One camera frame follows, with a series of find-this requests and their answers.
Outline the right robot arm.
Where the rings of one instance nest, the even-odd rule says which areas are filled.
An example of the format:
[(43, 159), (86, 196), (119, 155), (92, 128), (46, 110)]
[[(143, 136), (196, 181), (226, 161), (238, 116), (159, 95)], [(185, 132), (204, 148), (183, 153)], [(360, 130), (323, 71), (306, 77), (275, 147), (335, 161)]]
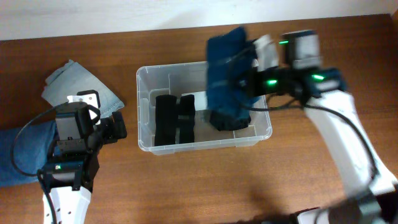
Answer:
[(250, 96), (290, 95), (320, 132), (338, 169), (345, 199), (292, 215), (292, 223), (396, 223), (397, 178), (384, 165), (366, 134), (337, 68), (323, 68), (313, 30), (286, 33), (279, 45), (268, 35), (256, 39), (256, 71)]

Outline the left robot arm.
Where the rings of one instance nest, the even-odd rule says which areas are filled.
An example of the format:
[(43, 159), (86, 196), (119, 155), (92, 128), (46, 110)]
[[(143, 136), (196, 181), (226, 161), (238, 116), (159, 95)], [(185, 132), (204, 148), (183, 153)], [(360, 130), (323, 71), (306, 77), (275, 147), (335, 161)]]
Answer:
[(55, 111), (58, 138), (37, 171), (44, 191), (44, 223), (84, 223), (100, 149), (126, 138), (126, 126), (119, 111), (91, 118), (91, 112), (100, 111), (84, 102), (64, 103)]

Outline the blue cloth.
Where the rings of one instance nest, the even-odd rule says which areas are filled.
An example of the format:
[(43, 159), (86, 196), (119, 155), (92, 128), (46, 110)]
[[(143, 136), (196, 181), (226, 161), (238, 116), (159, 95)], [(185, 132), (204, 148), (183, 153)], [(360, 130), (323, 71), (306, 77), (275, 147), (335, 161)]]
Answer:
[(235, 56), (251, 46), (243, 27), (237, 27), (227, 34), (208, 39), (206, 43), (207, 84), (206, 96), (208, 109), (231, 119), (249, 119), (249, 111), (241, 108), (240, 103), (252, 106), (256, 101), (241, 90), (232, 88), (230, 80), (252, 69), (255, 54)]

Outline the black cloth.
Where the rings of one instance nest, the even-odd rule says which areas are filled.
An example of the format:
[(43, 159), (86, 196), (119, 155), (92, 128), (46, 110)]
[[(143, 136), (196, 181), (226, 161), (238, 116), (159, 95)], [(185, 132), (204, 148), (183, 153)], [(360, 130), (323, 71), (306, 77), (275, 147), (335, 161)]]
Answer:
[(155, 146), (195, 142), (195, 97), (160, 95), (155, 100)]

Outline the dark grey cloth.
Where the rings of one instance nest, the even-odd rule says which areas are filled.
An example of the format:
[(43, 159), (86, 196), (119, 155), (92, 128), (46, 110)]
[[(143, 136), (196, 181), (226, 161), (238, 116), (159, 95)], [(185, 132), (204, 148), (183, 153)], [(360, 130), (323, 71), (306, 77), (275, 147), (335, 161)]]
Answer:
[(251, 117), (233, 118), (229, 115), (221, 114), (217, 111), (211, 111), (209, 123), (219, 131), (237, 131), (247, 128), (251, 122)]

